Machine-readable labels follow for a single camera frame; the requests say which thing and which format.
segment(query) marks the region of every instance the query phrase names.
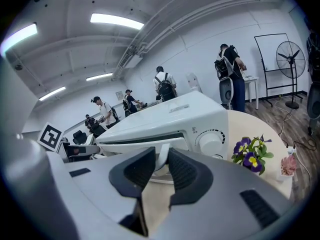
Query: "white wall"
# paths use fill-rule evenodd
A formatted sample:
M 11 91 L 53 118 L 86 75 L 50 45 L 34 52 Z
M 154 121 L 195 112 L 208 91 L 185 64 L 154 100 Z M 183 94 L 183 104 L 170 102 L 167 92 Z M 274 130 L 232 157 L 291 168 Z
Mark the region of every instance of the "white wall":
M 38 114 L 41 127 L 46 122 L 50 122 L 58 129 L 67 131 L 70 128 L 77 128 L 82 124 L 85 125 L 86 114 L 94 116 L 100 112 L 99 107 L 95 103 L 90 102 L 95 96 L 99 96 L 103 101 L 108 102 L 110 106 L 114 107 L 122 103 L 121 100 L 118 100 L 116 92 L 122 91 L 124 93 L 126 89 L 127 87 L 120 81 L 103 82 L 66 95 L 61 100 L 55 100 L 43 108 L 36 109 L 35 112 Z M 118 116 L 122 117 L 121 119 L 125 118 L 122 106 L 116 106 L 115 110 Z
M 190 23 L 160 42 L 145 55 L 136 68 L 130 69 L 125 77 L 126 85 L 133 90 L 132 95 L 135 99 L 144 102 L 154 101 L 156 92 L 153 78 L 156 67 L 163 66 L 165 72 L 174 76 L 178 95 L 189 92 L 186 74 L 193 72 L 203 93 L 220 103 L 219 80 L 214 62 L 220 45 L 226 43 L 236 47 L 240 58 L 247 66 L 245 73 L 260 78 L 259 97 L 264 97 L 265 76 L 254 36 L 287 33 L 289 40 L 304 49 L 303 53 L 306 55 L 304 42 L 290 15 L 278 9 L 279 7 L 280 5 L 270 3 L 252 3 L 220 10 Z M 308 89 L 307 77 L 308 73 L 305 70 L 298 79 L 299 91 Z M 269 87 L 288 85 L 292 82 L 280 71 L 268 73 L 267 79 Z M 291 90 L 291 87 L 272 89 L 268 95 L 289 93 Z
M 7 61 L 0 58 L 0 131 L 21 133 L 38 101 Z

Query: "person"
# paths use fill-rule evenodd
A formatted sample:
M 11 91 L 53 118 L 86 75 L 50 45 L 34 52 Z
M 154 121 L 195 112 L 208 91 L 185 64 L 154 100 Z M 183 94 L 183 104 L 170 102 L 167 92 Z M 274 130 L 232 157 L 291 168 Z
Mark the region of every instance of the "person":
M 245 71 L 247 67 L 235 52 L 234 47 L 229 47 L 225 43 L 220 46 L 218 58 L 222 58 L 223 56 L 233 65 L 233 73 L 229 76 L 233 82 L 232 108 L 235 111 L 245 112 L 245 81 L 241 70 Z
M 105 130 L 110 129 L 118 123 L 113 115 L 110 105 L 107 102 L 102 101 L 99 96 L 94 97 L 91 102 L 99 106 L 100 114 L 104 117 L 105 120 L 104 122 L 100 123 L 100 125 Z
M 132 103 L 135 102 L 137 104 L 143 105 L 144 103 L 138 100 L 135 100 L 134 97 L 131 96 L 132 90 L 125 90 L 125 96 L 123 97 L 124 101 L 127 101 L 129 103 L 129 113 L 125 113 L 125 117 L 127 117 L 130 114 L 138 112 L 137 107 Z
M 85 127 L 87 127 L 89 130 L 91 130 L 92 126 L 95 125 L 96 120 L 89 116 L 88 114 L 85 115 L 85 121 L 84 121 L 84 125 Z
M 88 114 L 85 115 L 84 125 L 89 129 L 89 133 L 93 134 L 95 138 L 98 138 L 106 131 L 106 129 L 103 128 L 96 119 Z
M 162 81 L 169 81 L 173 87 L 173 96 L 169 97 L 167 100 L 170 100 L 170 99 L 177 97 L 177 91 L 176 91 L 177 83 L 176 83 L 174 77 L 170 73 L 165 73 L 164 68 L 162 66 L 158 66 L 156 68 L 156 75 L 153 79 L 155 91 L 158 95 L 159 95 L 159 89 L 161 86 L 160 83 Z

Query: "purple flower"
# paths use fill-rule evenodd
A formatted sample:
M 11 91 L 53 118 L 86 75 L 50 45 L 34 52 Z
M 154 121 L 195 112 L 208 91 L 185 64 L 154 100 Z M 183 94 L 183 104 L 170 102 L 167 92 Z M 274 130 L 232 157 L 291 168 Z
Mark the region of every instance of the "purple flower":
M 253 152 L 248 152 L 244 159 L 243 164 L 245 166 L 251 166 L 251 171 L 254 173 L 260 172 L 262 169 L 262 164 L 260 161 L 256 158 L 255 154 Z
M 272 140 L 271 139 L 265 140 L 264 135 L 262 134 L 261 138 L 259 139 L 259 144 L 263 145 L 266 142 L 272 142 Z
M 248 137 L 243 138 L 241 141 L 236 143 L 233 149 L 233 154 L 240 155 L 243 151 L 247 149 L 250 143 L 251 143 L 251 139 L 249 139 Z

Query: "fan grille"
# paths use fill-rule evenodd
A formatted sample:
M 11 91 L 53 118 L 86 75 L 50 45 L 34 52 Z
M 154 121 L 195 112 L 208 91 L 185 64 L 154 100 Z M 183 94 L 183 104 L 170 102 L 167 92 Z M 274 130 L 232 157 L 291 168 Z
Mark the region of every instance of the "fan grille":
M 289 57 L 295 54 L 295 52 L 297 51 L 299 51 L 299 53 L 294 58 L 294 64 L 292 65 L 292 75 L 288 60 L 280 56 L 279 54 L 283 54 Z M 288 78 L 300 77 L 305 71 L 306 67 L 306 59 L 303 51 L 299 48 L 298 45 L 290 41 L 284 41 L 279 45 L 278 49 L 276 50 L 276 62 L 281 72 Z

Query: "knob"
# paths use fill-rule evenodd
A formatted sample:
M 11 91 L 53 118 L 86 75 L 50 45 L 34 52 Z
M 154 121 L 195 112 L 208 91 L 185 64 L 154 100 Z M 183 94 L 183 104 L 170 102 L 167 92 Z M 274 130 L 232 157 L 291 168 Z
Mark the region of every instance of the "knob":
M 215 133 L 207 133 L 199 140 L 201 152 L 209 157 L 219 154 L 222 149 L 222 141 Z

